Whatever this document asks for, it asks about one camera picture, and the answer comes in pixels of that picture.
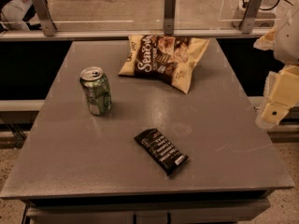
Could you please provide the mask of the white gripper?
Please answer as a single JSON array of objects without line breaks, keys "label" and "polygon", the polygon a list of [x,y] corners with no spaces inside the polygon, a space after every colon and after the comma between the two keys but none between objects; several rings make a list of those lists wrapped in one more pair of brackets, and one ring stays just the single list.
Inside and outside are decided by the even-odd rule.
[{"label": "white gripper", "polygon": [[299,7],[292,7],[279,21],[258,38],[253,47],[274,50],[277,60],[287,63],[278,73],[270,71],[263,89],[263,101],[255,123],[262,129],[271,129],[299,103]]}]

